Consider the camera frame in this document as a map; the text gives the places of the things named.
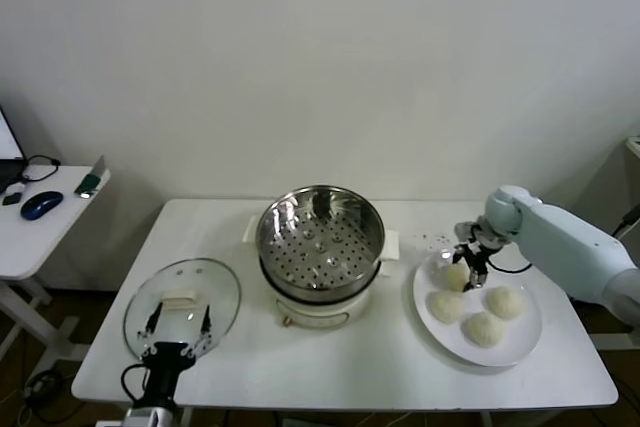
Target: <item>blue mouse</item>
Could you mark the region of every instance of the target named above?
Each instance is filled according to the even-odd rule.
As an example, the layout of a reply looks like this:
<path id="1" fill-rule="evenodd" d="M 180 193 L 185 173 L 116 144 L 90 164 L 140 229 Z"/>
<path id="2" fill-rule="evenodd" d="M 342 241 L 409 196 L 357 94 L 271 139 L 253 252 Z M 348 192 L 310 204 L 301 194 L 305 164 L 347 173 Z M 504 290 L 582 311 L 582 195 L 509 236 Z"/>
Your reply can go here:
<path id="1" fill-rule="evenodd" d="M 40 192 L 27 200 L 20 208 L 20 215 L 26 220 L 37 220 L 62 202 L 64 195 L 49 190 Z"/>

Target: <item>stainless steel steamer basket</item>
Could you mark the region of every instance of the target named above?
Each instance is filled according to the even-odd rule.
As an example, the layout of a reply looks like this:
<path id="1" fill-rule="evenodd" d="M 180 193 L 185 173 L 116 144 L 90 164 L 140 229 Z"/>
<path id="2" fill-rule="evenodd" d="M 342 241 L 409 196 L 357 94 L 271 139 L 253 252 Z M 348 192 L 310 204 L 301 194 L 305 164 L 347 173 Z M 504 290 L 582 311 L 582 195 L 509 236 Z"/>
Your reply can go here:
<path id="1" fill-rule="evenodd" d="M 314 185 L 286 194 L 262 214 L 256 246 L 264 276 L 282 295 L 334 304 L 358 295 L 378 274 L 384 226 L 364 197 Z"/>

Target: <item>robotic arm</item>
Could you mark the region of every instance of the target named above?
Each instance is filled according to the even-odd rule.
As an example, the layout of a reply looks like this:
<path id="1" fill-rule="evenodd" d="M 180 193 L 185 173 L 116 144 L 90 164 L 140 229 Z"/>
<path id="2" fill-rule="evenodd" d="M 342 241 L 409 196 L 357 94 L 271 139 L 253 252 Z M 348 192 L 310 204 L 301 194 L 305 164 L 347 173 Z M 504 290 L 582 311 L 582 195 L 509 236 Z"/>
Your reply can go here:
<path id="1" fill-rule="evenodd" d="M 604 305 L 623 322 L 640 325 L 640 270 L 624 246 L 527 190 L 499 188 L 487 198 L 484 215 L 457 224 L 455 232 L 461 243 L 454 262 L 464 257 L 470 267 L 466 290 L 482 287 L 489 257 L 514 242 L 570 296 Z"/>

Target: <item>laptop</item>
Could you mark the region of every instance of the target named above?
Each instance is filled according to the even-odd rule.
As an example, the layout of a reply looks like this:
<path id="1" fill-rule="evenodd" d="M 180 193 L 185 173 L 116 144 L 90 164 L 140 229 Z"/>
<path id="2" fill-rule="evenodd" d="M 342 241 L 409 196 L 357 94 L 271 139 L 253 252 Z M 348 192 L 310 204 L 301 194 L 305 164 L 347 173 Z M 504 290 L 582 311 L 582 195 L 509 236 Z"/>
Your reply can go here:
<path id="1" fill-rule="evenodd" d="M 22 148 L 0 107 L 0 194 L 20 178 L 25 164 Z"/>

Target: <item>white wall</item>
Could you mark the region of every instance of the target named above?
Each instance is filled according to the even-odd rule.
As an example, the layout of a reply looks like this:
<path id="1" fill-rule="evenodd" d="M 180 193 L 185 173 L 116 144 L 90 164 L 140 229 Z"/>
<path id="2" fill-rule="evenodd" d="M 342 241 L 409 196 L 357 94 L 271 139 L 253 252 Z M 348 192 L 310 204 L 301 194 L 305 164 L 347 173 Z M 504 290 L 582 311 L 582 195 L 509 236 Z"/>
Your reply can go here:
<path id="1" fill-rule="evenodd" d="M 0 0 L 0 103 L 32 152 L 106 154 L 102 253 L 73 256 L 109 288 L 171 197 L 517 183 L 576 203 L 640 127 L 639 5 Z"/>

